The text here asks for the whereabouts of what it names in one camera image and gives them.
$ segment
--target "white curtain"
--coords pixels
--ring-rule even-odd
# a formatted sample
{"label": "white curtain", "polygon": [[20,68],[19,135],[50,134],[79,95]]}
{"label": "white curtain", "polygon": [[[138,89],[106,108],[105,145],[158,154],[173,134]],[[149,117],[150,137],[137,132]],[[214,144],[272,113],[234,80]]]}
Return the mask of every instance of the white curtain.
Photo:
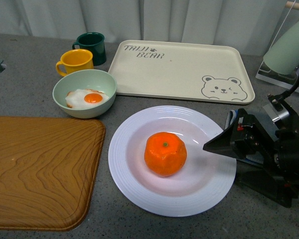
{"label": "white curtain", "polygon": [[[231,46],[263,55],[286,0],[0,0],[0,33],[106,42],[128,39]],[[295,10],[290,20],[299,19]]]}

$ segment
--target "wood grain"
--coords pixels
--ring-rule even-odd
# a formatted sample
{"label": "wood grain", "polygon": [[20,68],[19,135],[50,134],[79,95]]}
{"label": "wood grain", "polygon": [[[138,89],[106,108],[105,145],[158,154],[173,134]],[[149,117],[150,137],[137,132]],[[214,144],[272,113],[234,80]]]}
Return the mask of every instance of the wood grain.
{"label": "wood grain", "polygon": [[0,229],[78,226],[89,209],[104,137],[96,119],[0,117]]}

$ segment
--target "dark green mug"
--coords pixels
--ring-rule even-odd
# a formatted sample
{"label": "dark green mug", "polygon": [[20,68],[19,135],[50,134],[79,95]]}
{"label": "dark green mug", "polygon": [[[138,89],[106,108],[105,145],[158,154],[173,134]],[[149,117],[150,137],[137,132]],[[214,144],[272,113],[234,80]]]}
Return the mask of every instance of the dark green mug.
{"label": "dark green mug", "polygon": [[93,54],[93,65],[99,66],[106,62],[104,39],[103,34],[87,32],[76,39],[76,42],[72,45],[72,49],[75,49],[75,45],[78,45],[81,49],[91,51]]}

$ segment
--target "yellow mug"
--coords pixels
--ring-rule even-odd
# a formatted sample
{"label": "yellow mug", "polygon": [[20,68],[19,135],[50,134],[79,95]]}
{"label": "yellow mug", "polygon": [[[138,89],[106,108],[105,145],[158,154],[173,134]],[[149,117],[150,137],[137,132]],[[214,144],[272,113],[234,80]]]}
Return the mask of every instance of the yellow mug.
{"label": "yellow mug", "polygon": [[[93,54],[89,50],[70,50],[61,56],[61,59],[56,63],[55,68],[61,76],[66,76],[75,71],[94,69],[92,58]],[[66,73],[60,70],[61,65],[64,66]]]}

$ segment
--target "bear illustration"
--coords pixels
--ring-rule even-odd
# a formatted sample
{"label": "bear illustration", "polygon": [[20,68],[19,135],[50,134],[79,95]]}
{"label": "bear illustration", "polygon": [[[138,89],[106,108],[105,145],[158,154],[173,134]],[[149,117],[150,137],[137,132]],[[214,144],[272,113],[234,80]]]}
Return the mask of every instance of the bear illustration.
{"label": "bear illustration", "polygon": [[201,92],[207,98],[224,101],[244,101],[248,96],[240,86],[241,81],[237,78],[215,79],[212,76],[204,76],[202,80],[205,84]]}

